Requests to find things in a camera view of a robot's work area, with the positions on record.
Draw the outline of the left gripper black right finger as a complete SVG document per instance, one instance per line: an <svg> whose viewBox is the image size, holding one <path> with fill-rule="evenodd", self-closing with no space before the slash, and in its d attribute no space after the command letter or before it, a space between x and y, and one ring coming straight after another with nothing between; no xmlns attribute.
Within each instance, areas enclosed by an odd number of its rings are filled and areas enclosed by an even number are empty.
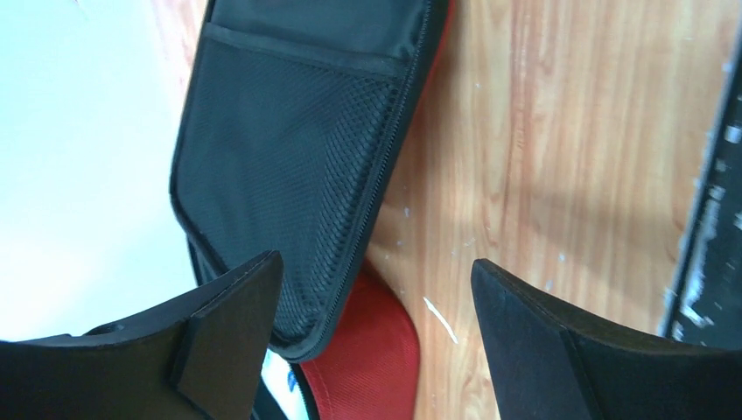
<svg viewBox="0 0 742 420"><path fill-rule="evenodd" d="M504 419L738 419L741 353L634 330L472 265L472 297Z"/></svg>

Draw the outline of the white blue swab packet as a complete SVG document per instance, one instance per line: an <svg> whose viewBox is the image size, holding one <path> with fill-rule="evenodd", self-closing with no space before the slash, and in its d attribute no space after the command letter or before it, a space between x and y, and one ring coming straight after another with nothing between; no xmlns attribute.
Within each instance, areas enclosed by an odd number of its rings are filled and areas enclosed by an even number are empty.
<svg viewBox="0 0 742 420"><path fill-rule="evenodd" d="M310 418L298 379L288 361L277 353L267 350L261 376L269 394L287 419L308 420Z"/></svg>

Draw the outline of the red black medicine kit case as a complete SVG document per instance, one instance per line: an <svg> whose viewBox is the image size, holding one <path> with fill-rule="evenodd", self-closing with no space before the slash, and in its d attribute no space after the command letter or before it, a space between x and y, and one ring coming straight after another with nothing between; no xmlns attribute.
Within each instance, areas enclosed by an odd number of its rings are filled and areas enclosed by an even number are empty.
<svg viewBox="0 0 742 420"><path fill-rule="evenodd" d="M448 1L211 1L170 195L206 284L283 260L268 353L310 419L410 419L419 342L362 271Z"/></svg>

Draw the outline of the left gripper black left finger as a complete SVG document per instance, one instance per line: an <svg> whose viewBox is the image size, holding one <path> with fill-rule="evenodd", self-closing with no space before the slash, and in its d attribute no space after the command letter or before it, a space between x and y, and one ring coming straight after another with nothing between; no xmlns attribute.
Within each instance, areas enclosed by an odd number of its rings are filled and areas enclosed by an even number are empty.
<svg viewBox="0 0 742 420"><path fill-rule="evenodd" d="M249 418L283 267L265 252L84 335L3 342L2 418Z"/></svg>

